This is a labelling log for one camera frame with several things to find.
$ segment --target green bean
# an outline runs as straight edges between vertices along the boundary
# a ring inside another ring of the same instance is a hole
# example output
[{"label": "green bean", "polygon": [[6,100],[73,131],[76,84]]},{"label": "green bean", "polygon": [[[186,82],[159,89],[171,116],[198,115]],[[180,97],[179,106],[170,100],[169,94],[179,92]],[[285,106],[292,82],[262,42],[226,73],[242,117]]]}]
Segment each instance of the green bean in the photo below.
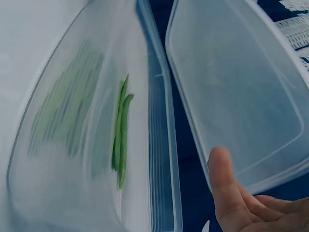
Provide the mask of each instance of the green bean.
[{"label": "green bean", "polygon": [[116,132],[117,132],[117,121],[118,121],[118,115],[119,115],[119,106],[120,106],[120,99],[121,99],[121,89],[123,86],[124,82],[121,80],[120,81],[120,88],[119,88],[119,94],[118,94],[118,107],[117,107],[117,113],[116,113],[116,121],[115,121],[115,129],[114,129],[114,144],[112,147],[112,168],[114,168],[116,171],[118,170],[118,168],[116,167],[116,154],[115,154],[115,150],[116,150]]},{"label": "green bean", "polygon": [[120,163],[119,163],[119,189],[122,189],[122,185],[126,176],[126,137],[127,137],[127,115],[129,112],[129,105],[134,95],[129,94],[123,104],[122,116],[121,116],[121,148],[120,148]]},{"label": "green bean", "polygon": [[126,80],[124,81],[121,91],[120,91],[120,97],[118,102],[118,114],[117,114],[117,120],[115,125],[115,140],[114,140],[114,151],[113,151],[113,168],[118,171],[119,170],[119,160],[120,160],[120,146],[121,146],[121,135],[120,135],[120,127],[121,127],[121,117],[122,117],[122,109],[124,100],[126,97],[126,89],[127,89],[127,83],[128,83],[128,77],[126,76]]}]

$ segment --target white surface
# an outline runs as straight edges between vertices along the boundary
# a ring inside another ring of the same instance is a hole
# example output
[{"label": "white surface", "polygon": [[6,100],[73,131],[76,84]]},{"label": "white surface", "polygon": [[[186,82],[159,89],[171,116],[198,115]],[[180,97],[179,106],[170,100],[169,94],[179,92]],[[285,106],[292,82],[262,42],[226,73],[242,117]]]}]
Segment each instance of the white surface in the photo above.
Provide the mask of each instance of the white surface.
[{"label": "white surface", "polygon": [[46,62],[86,0],[0,2],[0,230],[7,224],[6,171],[14,136]]},{"label": "white surface", "polygon": [[202,232],[209,232],[209,223],[210,223],[210,221],[208,220],[208,221],[206,222],[205,226],[203,227]]}]

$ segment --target finger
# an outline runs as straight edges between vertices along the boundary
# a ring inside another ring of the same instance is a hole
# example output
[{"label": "finger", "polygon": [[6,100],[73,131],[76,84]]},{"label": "finger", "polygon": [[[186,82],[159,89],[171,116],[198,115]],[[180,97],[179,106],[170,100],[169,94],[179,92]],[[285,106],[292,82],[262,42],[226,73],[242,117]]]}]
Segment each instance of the finger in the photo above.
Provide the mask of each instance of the finger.
[{"label": "finger", "polygon": [[279,200],[271,196],[259,195],[255,197],[260,203],[266,207],[284,213],[284,207],[291,201]]},{"label": "finger", "polygon": [[289,213],[309,213],[309,198],[304,198],[298,201],[287,203],[282,211],[286,214]]},{"label": "finger", "polygon": [[216,216],[223,231],[238,232],[252,224],[250,211],[238,189],[226,148],[217,147],[211,151],[208,169]]},{"label": "finger", "polygon": [[282,212],[267,208],[252,196],[241,184],[238,184],[238,188],[250,212],[261,218],[263,221],[277,221],[285,216]]},{"label": "finger", "polygon": [[258,222],[241,232],[291,232],[281,227],[278,222]]},{"label": "finger", "polygon": [[297,213],[286,214],[286,216],[284,216],[280,220],[267,222],[266,225],[270,229],[270,231],[274,232],[308,231],[305,228],[306,225],[304,223],[302,216]]},{"label": "finger", "polygon": [[264,220],[262,220],[257,215],[254,215],[251,212],[250,212],[249,216],[250,216],[250,219],[251,219],[252,223],[265,222]]}]

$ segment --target blue fabric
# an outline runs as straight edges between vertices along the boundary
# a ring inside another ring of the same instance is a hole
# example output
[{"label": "blue fabric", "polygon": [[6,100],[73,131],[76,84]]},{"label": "blue fabric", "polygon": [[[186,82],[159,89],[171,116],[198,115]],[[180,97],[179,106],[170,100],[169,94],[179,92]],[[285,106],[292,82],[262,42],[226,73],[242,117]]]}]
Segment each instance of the blue fabric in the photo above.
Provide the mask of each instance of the blue fabric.
[{"label": "blue fabric", "polygon": [[[173,0],[149,0],[149,2],[161,42],[165,47],[166,29]],[[220,226],[215,218],[213,198],[198,158],[188,119],[171,70],[170,74],[175,112],[183,232],[201,232],[209,219],[211,220],[210,232],[220,232]],[[308,183],[309,174],[262,194],[285,200],[296,200],[309,196]]]}]

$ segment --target clear plastic container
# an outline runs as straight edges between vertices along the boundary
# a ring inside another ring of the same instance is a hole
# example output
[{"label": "clear plastic container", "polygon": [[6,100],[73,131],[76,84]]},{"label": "clear plastic container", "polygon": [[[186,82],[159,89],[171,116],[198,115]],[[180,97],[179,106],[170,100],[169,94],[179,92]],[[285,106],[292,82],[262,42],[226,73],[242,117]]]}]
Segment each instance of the clear plastic container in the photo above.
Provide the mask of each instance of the clear plastic container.
[{"label": "clear plastic container", "polygon": [[0,3],[0,231],[11,232],[6,174],[29,95],[86,0]]},{"label": "clear plastic container", "polygon": [[[127,75],[119,189],[112,148]],[[182,230],[169,71],[148,2],[91,1],[71,21],[21,119],[7,186],[13,232]]]},{"label": "clear plastic container", "polygon": [[254,1],[176,0],[166,48],[207,180],[218,145],[252,193],[309,171],[309,75]]}]

